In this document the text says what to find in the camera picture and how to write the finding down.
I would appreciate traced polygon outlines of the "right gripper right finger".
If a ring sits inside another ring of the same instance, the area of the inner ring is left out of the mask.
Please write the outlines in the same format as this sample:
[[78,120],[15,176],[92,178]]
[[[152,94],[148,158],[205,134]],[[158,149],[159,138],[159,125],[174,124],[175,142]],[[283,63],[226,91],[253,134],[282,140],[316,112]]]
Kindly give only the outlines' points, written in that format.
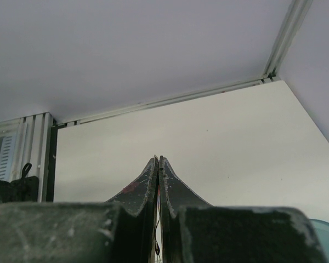
[[291,207],[217,207],[160,157],[164,262],[326,262],[310,220]]

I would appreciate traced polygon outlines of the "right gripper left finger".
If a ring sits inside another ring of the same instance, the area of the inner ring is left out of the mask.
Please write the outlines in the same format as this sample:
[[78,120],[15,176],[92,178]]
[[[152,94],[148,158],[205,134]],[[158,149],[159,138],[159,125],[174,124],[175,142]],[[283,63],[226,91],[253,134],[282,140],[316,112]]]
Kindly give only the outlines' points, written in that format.
[[153,262],[158,159],[101,203],[0,206],[0,262]]

